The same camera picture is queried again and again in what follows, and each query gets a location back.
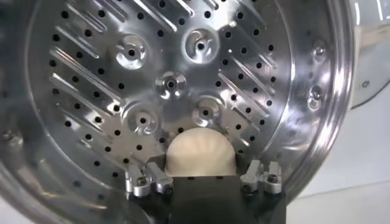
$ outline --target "screw head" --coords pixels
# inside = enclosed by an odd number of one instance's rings
[[[145,177],[139,177],[137,180],[136,180],[136,183],[137,185],[139,186],[144,186],[146,184],[146,179]]]
[[[275,174],[270,174],[267,177],[267,181],[273,184],[278,183],[278,176],[276,176]]]
[[[172,186],[166,186],[166,187],[164,187],[163,192],[164,192],[164,194],[166,194],[166,195],[172,194],[172,193],[173,193],[173,188],[172,188]]]

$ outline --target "screw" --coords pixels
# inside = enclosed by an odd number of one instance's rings
[[[321,99],[321,93],[319,93],[319,91],[314,90],[312,92],[312,95],[313,95],[313,99],[314,100],[320,100]]]
[[[276,176],[275,174],[270,174],[267,177],[267,181],[273,184],[278,183],[278,176]]]
[[[173,188],[171,186],[166,186],[163,189],[164,194],[170,195],[173,192]]]
[[[370,81],[364,81],[362,87],[367,88],[369,85],[370,85]]]

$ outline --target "metal clamp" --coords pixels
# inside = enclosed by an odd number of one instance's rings
[[[268,172],[264,172],[260,178],[264,183],[264,190],[270,194],[282,192],[282,169],[277,162],[269,164]]]
[[[129,165],[126,172],[126,197],[130,194],[136,197],[144,197],[151,192],[151,182],[144,177],[140,168],[135,165]]]
[[[260,160],[252,160],[245,175],[240,176],[245,193],[255,192],[258,189],[258,182],[263,166]]]
[[[155,190],[160,194],[169,195],[173,192],[173,178],[167,176],[155,162],[148,163],[146,170],[155,183]]]
[[[131,164],[126,172],[126,197],[131,194],[144,197],[150,194],[154,184],[155,191],[169,195],[173,192],[173,178],[167,176],[155,162],[147,163],[141,170],[137,165]]]

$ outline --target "perforated metal disc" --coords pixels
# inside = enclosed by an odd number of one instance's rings
[[[353,39],[342,1],[8,6],[22,28],[7,40],[18,51],[2,87],[1,159],[34,195],[27,213],[35,197],[52,210],[37,219],[139,223],[127,212],[124,169],[194,127],[220,131],[245,159],[278,161],[293,198],[347,108]]]

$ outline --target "dough ball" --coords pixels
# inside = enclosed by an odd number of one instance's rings
[[[209,128],[178,135],[166,153],[165,172],[172,177],[235,175],[235,152],[225,136]]]

